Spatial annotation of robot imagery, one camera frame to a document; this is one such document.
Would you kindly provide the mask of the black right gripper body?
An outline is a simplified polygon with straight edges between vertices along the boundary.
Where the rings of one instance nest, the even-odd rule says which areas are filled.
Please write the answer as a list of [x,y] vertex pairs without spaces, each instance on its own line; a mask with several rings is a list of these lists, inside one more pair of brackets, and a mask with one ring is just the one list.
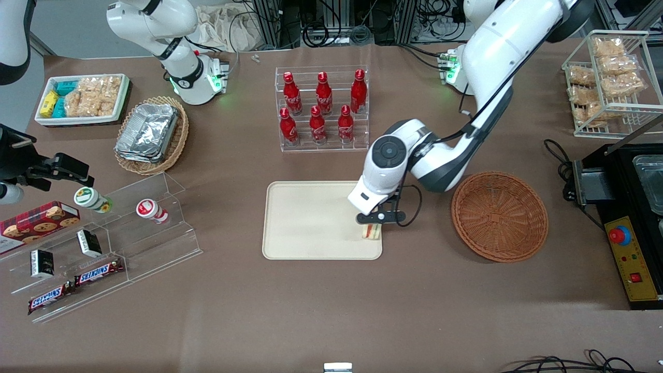
[[36,138],[1,125],[1,180],[16,179],[40,163]]

